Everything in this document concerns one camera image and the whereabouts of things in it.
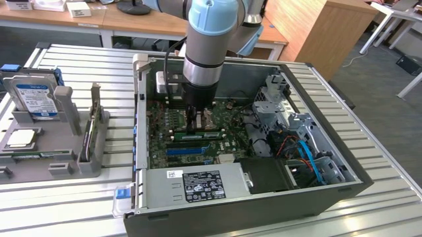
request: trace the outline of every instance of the blue hard drive label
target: blue hard drive label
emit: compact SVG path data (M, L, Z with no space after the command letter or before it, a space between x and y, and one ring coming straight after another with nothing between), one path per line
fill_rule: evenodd
M186 202L225 198L217 170L182 174L182 185Z
M17 84L16 88L28 112L32 115L37 117L52 117L57 115L53 95L50 95L45 85Z

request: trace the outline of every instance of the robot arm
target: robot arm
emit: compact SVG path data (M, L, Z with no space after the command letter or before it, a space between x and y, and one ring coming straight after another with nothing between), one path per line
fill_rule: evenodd
M188 120L211 105L227 50L248 55L261 33L264 0L142 0L152 9L188 20L181 98Z

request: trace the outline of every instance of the table leg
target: table leg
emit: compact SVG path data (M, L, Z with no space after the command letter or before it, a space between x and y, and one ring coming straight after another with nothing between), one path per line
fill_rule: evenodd
M359 54L364 54L364 52L367 51L367 49L368 49L368 47L369 47L369 44L373 42L376 36L379 35L379 33L380 33L383 27L387 25L389 19L391 19L391 15L387 15L387 16L383 18L383 20L381 20L379 26L376 27L376 29L375 29L372 35L369 36L368 41L364 43L364 45L363 45L363 47L361 47L361 49L360 49L360 51L359 51Z
M283 51L283 47L284 47L283 44L275 44L275 47L271 49L268 60L277 61L279 55L281 54L281 51Z
M416 76L416 78L408 83L408 85L404 87L404 89L397 93L397 97L403 99L405 94L409 92L409 90L418 85L418 83L422 81L422 73Z
M102 48L112 48L112 31L100 30Z
M389 31L396 27L397 23L399 23L399 18L395 18L393 21L391 22L389 26L387 27L387 29L384 30L384 32L381 33L379 39L376 40L376 42L373 43L373 46L377 47L380 45L380 43L383 42L384 38L387 38L387 35L389 33Z
M397 35L396 39L393 40L393 42L391 43L388 49L393 49L397 41L400 40L400 38L403 37L403 35L408 32L409 28L413 26L415 24L415 21L412 21L407 26L405 28L403 29L403 31L400 32L400 34Z

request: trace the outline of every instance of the slotted metal table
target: slotted metal table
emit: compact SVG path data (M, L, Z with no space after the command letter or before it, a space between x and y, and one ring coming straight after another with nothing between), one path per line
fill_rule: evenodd
M92 82L101 83L101 104L110 112L104 163L97 178L0 185L0 236L124 236L110 214L113 189L130 181L133 78L132 56L141 51L52 44L36 48L25 67L60 66L80 110L90 104ZM369 174L373 185L316 217L219 236L324 237L422 235L422 192L312 67L287 63L303 88ZM304 106L292 93L303 112ZM14 104L0 103L0 138Z

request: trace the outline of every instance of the white box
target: white box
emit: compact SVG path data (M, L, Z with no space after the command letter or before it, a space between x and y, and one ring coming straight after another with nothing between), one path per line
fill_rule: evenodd
M65 0L34 0L33 9L45 11L65 11Z
M68 2L66 9L70 17L90 16L90 9L85 2Z
M32 10L32 5L28 1L5 1L9 10Z

